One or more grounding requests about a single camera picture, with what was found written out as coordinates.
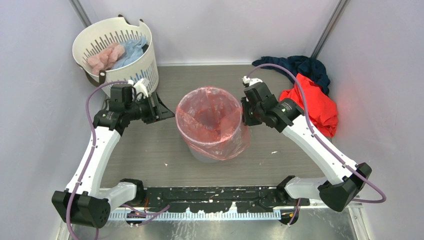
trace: gray wood grain surface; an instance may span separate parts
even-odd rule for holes
[[[241,78],[251,69],[251,65],[163,66],[157,92],[173,111],[185,94],[202,86],[219,87],[241,99]],[[262,79],[277,98],[293,87],[273,70],[258,69],[252,76]],[[275,129],[263,124],[249,131],[250,146],[239,156],[202,163],[191,155],[174,118],[150,125],[132,122],[110,157],[101,186],[113,187],[124,178],[142,180],[146,187],[258,186],[277,185],[288,175],[323,176],[296,144]]]

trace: gray floor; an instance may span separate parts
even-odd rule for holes
[[[139,228],[111,222],[100,237],[111,240],[356,240],[349,210],[301,209],[299,220],[285,230],[277,220],[153,221]],[[77,226],[82,240],[94,239],[94,228]]]
[[[250,65],[159,67],[157,91],[173,111],[185,94],[202,86],[225,89],[240,99],[241,78],[251,69]],[[253,77],[262,79],[276,96],[293,87],[273,70],[258,69]],[[142,180],[147,187],[277,185],[288,175],[323,176],[296,144],[275,129],[251,127],[248,149],[234,159],[207,164],[193,158],[173,118],[150,125],[132,122],[110,157],[101,186],[113,187],[124,178]]]

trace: trash can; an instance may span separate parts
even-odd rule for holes
[[[193,156],[204,163],[216,163],[236,157],[249,146],[242,112],[231,93],[205,86],[181,99],[175,121]]]
[[[147,39],[148,48],[143,55],[133,63],[112,70],[106,70],[105,82],[133,80],[135,83],[142,79],[149,94],[156,90],[159,83],[158,67],[156,66],[155,49],[152,32],[149,27],[139,21],[139,26],[128,24],[124,17],[113,17],[88,26],[75,39],[72,45],[72,55],[76,63],[86,72],[87,77],[95,82],[99,76],[92,74],[88,64],[89,57],[98,54],[111,43],[122,43],[129,39],[138,40],[141,36]],[[103,88],[110,96],[111,85]]]

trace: white wall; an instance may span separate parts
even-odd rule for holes
[[[150,27],[159,64],[312,54],[338,0],[80,0],[92,22]]]
[[[66,0],[0,1],[0,13],[0,238],[53,239],[53,192],[90,136],[84,103],[93,87],[72,57],[84,27]]]
[[[334,144],[373,169],[377,240],[422,239],[424,1],[350,1],[318,59],[339,111]],[[363,197],[377,199],[369,187]]]

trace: red cloth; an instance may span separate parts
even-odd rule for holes
[[[326,137],[333,137],[337,129],[337,108],[328,96],[322,91],[320,86],[316,85],[309,78],[298,73],[296,78],[299,80],[300,85],[305,93],[307,100],[307,107],[309,110],[309,117],[311,122],[316,128]],[[285,98],[293,99],[302,109],[305,109],[302,94],[295,84],[294,88],[284,90],[279,97],[279,100]]]

